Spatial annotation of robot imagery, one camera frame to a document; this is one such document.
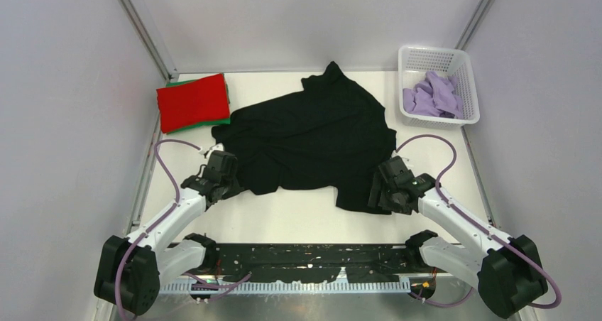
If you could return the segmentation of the left aluminium corner post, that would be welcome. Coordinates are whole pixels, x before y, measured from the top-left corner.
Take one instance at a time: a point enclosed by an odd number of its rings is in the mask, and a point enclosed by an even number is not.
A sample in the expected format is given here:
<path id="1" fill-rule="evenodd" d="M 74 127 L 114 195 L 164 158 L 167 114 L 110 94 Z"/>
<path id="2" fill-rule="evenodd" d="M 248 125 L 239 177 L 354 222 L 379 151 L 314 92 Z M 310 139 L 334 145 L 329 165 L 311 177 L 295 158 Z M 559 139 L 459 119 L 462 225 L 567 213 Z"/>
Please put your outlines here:
<path id="1" fill-rule="evenodd" d="M 179 72 L 155 24 L 146 0 L 118 1 L 165 81 L 176 80 Z"/>

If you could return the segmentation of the aluminium corner post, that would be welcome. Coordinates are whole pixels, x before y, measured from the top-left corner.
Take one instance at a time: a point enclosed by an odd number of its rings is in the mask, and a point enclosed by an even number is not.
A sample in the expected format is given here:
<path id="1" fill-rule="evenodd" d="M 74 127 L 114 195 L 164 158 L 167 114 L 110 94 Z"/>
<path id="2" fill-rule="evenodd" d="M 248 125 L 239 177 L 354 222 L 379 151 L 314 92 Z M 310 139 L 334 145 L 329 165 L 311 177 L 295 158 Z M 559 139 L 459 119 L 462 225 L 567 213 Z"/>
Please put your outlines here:
<path id="1" fill-rule="evenodd" d="M 118 1 L 165 81 L 176 80 L 179 72 L 155 24 L 146 0 Z"/>
<path id="2" fill-rule="evenodd" d="M 480 25 L 484 22 L 486 15 L 492 7 L 495 0 L 479 0 L 474 12 L 471 15 L 468 23 L 466 24 L 459 40 L 456 43 L 455 48 L 458 50 L 466 50 L 476 35 Z"/>

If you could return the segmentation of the aluminium frame rail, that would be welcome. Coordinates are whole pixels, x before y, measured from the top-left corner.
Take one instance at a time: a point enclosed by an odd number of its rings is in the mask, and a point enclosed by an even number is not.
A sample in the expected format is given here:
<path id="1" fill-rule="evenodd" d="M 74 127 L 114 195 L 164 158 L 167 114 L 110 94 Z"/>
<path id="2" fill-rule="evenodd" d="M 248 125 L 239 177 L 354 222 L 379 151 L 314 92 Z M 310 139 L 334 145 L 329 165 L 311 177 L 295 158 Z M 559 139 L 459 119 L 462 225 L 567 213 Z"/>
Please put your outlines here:
<path id="1" fill-rule="evenodd" d="M 171 244 L 157 255 L 148 247 L 137 246 L 129 256 L 130 243 L 111 238 L 102 250 L 97 272 L 97 288 L 113 289 L 119 264 L 124 260 L 121 287 L 141 287 L 144 283 L 160 282 L 160 265 L 169 254 L 176 254 Z M 421 273 L 431 270 L 422 259 L 418 247 L 412 244 L 216 244 L 204 245 L 203 259 L 176 271 L 195 275 L 224 276 L 236 281 L 250 275 L 256 283 L 282 281 L 291 283 L 332 282 L 341 270 L 346 270 L 351 281 L 391 282 L 398 274 Z"/>

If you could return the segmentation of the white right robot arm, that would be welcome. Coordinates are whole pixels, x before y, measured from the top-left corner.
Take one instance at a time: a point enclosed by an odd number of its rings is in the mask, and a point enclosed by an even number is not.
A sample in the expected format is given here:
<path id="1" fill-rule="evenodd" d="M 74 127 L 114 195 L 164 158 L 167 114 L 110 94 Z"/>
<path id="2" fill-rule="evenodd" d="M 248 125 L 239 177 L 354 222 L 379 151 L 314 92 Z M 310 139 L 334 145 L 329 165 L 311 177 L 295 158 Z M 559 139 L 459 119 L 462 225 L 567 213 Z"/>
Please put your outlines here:
<path id="1" fill-rule="evenodd" d="M 488 309 L 508 318 L 548 291 L 535 243 L 512 237 L 483 222 L 459 204 L 431 175 L 414 175 L 400 156 L 378 166 L 369 207 L 399 214 L 416 212 L 457 241 L 450 244 L 424 230 L 405 245 L 405 262 L 414 271 L 428 266 L 452 274 L 478 292 Z"/>

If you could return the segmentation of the purple crumpled t shirt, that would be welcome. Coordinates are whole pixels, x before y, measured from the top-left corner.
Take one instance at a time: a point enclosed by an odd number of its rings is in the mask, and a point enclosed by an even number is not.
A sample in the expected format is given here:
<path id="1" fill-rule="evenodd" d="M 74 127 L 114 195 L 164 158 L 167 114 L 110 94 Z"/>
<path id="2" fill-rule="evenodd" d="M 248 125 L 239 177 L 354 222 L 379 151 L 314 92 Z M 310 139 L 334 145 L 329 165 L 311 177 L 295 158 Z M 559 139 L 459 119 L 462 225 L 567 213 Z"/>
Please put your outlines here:
<path id="1" fill-rule="evenodd" d="M 428 71 L 413 88 L 403 89 L 403 109 L 408 114 L 463 119 L 464 101 L 456 93 L 458 83 L 456 76 L 442 77 Z"/>

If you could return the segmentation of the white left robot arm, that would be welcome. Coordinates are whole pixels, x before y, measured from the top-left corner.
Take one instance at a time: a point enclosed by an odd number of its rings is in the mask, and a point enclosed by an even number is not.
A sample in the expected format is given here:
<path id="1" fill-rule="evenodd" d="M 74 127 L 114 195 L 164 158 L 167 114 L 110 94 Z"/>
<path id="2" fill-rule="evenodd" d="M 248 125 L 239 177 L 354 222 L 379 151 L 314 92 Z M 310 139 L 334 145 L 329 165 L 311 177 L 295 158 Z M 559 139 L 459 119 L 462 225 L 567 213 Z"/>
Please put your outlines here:
<path id="1" fill-rule="evenodd" d="M 219 258 L 217 243 L 191 233 L 173 245 L 182 230 L 220 200 L 239 194 L 238 161 L 212 151 L 201 173 L 185 179 L 175 200 L 160 214 L 125 237 L 109 237 L 101 252 L 94 295 L 136 316 L 146 313 L 160 289 L 196 269 L 211 273 Z"/>

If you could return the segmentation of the white plastic basket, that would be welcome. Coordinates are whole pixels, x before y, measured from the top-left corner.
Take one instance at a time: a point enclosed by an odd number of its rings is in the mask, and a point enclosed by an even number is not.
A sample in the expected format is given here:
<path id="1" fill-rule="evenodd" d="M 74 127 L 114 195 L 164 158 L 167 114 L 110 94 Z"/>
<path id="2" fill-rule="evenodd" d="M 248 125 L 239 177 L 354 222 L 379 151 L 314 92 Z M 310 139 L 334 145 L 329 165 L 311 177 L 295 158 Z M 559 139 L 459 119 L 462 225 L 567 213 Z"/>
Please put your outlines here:
<path id="1" fill-rule="evenodd" d="M 408 126 L 455 129 L 480 119 L 468 53 L 403 46 L 398 52 L 402 121 Z"/>

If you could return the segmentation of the right aluminium corner post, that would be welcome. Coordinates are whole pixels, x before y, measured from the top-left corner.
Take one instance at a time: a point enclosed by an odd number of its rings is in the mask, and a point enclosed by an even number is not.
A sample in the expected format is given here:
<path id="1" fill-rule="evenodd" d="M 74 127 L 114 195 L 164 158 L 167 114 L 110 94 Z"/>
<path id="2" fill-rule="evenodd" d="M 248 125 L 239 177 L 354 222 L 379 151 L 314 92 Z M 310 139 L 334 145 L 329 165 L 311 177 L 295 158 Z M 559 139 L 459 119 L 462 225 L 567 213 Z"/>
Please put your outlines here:
<path id="1" fill-rule="evenodd" d="M 486 15 L 492 7 L 495 0 L 479 0 L 474 12 L 471 15 L 468 23 L 466 24 L 459 40 L 456 43 L 455 48 L 458 50 L 466 50 L 476 35 L 480 25 L 484 22 Z"/>

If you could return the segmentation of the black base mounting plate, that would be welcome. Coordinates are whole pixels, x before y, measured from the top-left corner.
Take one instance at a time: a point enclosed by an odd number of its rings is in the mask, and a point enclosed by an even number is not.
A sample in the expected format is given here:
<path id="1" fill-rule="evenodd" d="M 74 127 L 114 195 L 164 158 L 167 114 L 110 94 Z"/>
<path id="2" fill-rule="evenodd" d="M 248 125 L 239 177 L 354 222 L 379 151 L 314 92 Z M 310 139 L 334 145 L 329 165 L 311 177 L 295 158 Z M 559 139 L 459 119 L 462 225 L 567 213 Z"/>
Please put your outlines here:
<path id="1" fill-rule="evenodd" d="M 250 274 L 252 283 L 331 283 L 345 273 L 352 283 L 392 283 L 435 272 L 417 255 L 402 244 L 217 244 L 189 272 L 228 282 Z"/>

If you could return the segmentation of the black t shirt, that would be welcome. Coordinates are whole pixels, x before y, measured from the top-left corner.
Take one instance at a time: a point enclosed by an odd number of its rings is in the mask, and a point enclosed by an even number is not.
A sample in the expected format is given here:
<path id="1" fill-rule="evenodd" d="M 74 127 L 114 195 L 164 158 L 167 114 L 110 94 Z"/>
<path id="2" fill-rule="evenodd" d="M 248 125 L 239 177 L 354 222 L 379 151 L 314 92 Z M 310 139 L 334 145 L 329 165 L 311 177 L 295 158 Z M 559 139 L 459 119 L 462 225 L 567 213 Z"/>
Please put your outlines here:
<path id="1" fill-rule="evenodd" d="M 237 109 L 212 129 L 237 157 L 238 181 L 255 195 L 334 187 L 337 207 L 378 214 L 368 204 L 373 175 L 396 145 L 384 106 L 335 62 L 301 83 L 301 91 Z"/>

